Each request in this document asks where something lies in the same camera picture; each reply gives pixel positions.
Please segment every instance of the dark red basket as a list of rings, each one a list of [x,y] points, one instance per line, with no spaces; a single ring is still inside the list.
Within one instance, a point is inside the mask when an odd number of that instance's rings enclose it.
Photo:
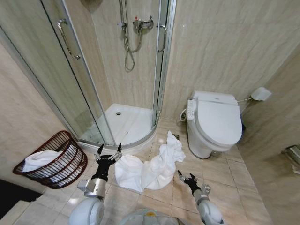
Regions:
[[[45,150],[61,151],[52,162],[33,171],[23,172],[25,160],[13,170],[53,189],[63,188],[73,183],[86,168],[88,158],[68,131],[60,131],[33,153]]]

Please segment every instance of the chrome handle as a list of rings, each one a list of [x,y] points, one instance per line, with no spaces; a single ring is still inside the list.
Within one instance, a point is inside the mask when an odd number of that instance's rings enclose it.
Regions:
[[[160,28],[162,27],[162,28],[164,28],[164,30],[165,30],[164,45],[163,45],[163,48],[162,48],[161,50],[158,51],[158,53],[161,53],[161,52],[163,52],[164,49],[165,49],[165,40],[166,40],[166,37],[167,37],[167,28],[166,28],[164,25],[160,25],[159,27],[160,27]]]
[[[69,45],[68,45],[68,42],[67,42],[67,38],[66,38],[66,35],[65,35],[65,32],[64,32],[64,30],[63,30],[63,28],[62,28],[62,24],[65,24],[65,25],[67,25],[68,23],[67,23],[67,21],[66,21],[66,19],[60,19],[60,20],[58,20],[57,21],[57,26],[58,26],[58,29],[60,30],[60,34],[61,34],[61,36],[62,36],[62,39],[64,40],[64,42],[65,42],[65,45],[66,45],[66,47],[67,47],[67,50],[68,50],[68,52],[70,53],[70,55],[74,58],[74,59],[80,59],[80,55],[73,55],[72,54],[72,52],[71,52],[71,50],[70,50],[70,47],[69,47]]]

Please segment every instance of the toilet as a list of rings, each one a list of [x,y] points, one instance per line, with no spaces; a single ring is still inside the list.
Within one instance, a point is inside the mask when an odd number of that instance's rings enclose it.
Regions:
[[[240,107],[233,95],[194,91],[186,115],[188,145],[199,158],[227,151],[241,137]]]

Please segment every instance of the toilet seat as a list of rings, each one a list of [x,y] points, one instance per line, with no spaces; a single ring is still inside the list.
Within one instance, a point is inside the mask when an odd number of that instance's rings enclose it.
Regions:
[[[219,146],[232,146],[241,137],[240,108],[236,101],[198,100],[195,123],[201,135]]]

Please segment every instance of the white towel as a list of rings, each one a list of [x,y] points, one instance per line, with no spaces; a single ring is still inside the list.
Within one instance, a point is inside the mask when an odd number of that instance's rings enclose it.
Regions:
[[[45,150],[39,151],[28,156],[25,159],[23,172],[29,172],[41,168],[44,165],[52,162],[61,154],[61,151]]]
[[[117,183],[124,188],[143,192],[145,188],[158,190],[166,186],[174,176],[175,162],[182,162],[185,154],[181,142],[169,131],[167,144],[162,144],[159,154],[142,163],[135,156],[122,156],[115,164]]]

